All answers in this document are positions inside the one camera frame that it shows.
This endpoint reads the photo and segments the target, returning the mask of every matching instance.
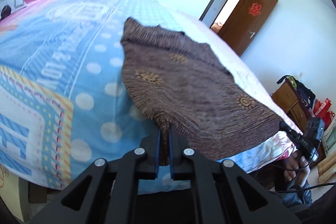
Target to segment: doorway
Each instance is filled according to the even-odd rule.
[[[277,2],[278,0],[210,0],[200,20],[241,56]]]

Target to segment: brown knitted garment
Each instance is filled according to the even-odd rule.
[[[279,130],[281,118],[240,89],[208,44],[183,32],[124,25],[122,77],[134,104],[161,129],[167,164],[168,130],[207,158],[220,160],[259,145]]]

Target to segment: bed sheet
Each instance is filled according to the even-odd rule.
[[[0,22],[0,163],[11,172],[63,189],[95,159],[122,157],[152,130],[121,79],[129,16],[209,43],[243,90],[298,130],[226,43],[187,15],[153,0],[37,0]],[[292,149],[278,132],[231,159],[251,172]],[[139,194],[187,187],[161,166]]]

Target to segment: silver screw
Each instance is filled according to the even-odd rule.
[[[192,156],[195,154],[195,151],[192,148],[186,148],[183,150],[183,154],[186,156]]]
[[[232,160],[223,160],[223,165],[225,166],[225,167],[232,167],[232,166],[234,166],[234,162],[232,161]]]
[[[145,154],[145,150],[142,147],[138,147],[138,148],[134,149],[134,153],[136,155],[143,155],[143,154]]]
[[[103,165],[105,165],[105,160],[104,159],[97,159],[97,160],[94,161],[94,164],[97,167],[103,166]]]

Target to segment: white polka dot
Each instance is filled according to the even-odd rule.
[[[170,186],[170,185],[173,185],[174,183],[176,183],[176,181],[174,181],[170,177],[170,173],[167,173],[163,176],[163,178],[162,178],[162,185],[163,186]]]
[[[111,96],[120,96],[123,93],[123,87],[119,86],[117,83],[108,83],[105,86],[105,92]]]
[[[107,33],[107,32],[104,32],[104,33],[101,34],[101,37],[106,38],[106,39],[111,38],[111,36],[112,35],[110,33]]]
[[[110,59],[110,65],[114,67],[121,67],[124,61],[119,57],[114,57]]]
[[[75,102],[79,108],[84,110],[92,109],[95,104],[93,98],[89,94],[84,92],[76,96]]]
[[[135,106],[132,105],[129,109],[129,115],[138,121],[144,121],[146,120],[145,115],[142,114],[142,112]]]
[[[106,122],[100,128],[100,134],[103,139],[109,143],[119,142],[123,133],[119,126],[114,122]]]
[[[119,41],[118,42],[114,42],[113,46],[115,48],[122,48],[121,43]]]
[[[103,44],[98,44],[94,47],[96,52],[106,52],[106,46]]]
[[[71,141],[71,156],[77,161],[86,162],[91,159],[92,151],[87,142],[75,139]]]
[[[101,72],[101,66],[98,63],[95,62],[89,62],[86,65],[86,69],[89,73],[93,73],[93,74],[99,74]]]

